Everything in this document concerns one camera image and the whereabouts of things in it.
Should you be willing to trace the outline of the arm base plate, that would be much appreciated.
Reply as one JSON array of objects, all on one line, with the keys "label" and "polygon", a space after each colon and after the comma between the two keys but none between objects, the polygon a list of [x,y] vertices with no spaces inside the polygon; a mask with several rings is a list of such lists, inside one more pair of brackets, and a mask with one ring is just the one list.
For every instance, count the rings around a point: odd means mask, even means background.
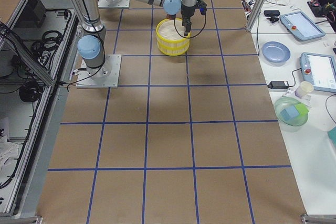
[{"label": "arm base plate", "polygon": [[130,0],[98,0],[100,9],[125,9],[129,8]]},{"label": "arm base plate", "polygon": [[81,62],[81,68],[78,74],[79,81],[76,82],[77,88],[117,88],[122,55],[106,55],[106,61],[103,67],[93,77],[91,74],[95,72],[91,69],[87,70],[84,60]]}]

